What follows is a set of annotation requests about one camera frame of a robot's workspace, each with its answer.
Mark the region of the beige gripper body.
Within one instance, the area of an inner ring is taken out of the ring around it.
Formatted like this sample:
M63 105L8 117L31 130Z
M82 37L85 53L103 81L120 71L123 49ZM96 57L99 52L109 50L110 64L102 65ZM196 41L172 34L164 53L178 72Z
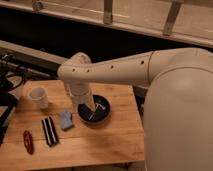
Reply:
M88 83L71 83L66 84L66 91L75 105L87 104L94 105L92 91Z

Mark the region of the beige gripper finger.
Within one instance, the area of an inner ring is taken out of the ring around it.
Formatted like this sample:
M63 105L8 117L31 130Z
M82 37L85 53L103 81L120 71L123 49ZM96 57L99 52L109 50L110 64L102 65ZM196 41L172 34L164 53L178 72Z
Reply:
M88 107L89 107L92 111L95 111L95 110L96 110L95 103L88 103Z

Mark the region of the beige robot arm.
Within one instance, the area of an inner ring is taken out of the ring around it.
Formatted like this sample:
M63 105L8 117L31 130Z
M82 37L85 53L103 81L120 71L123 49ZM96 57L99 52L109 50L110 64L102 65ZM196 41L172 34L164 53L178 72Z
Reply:
M93 63L77 53L58 68L76 104L92 101L91 83L145 87L146 171L213 171L213 53L151 51Z

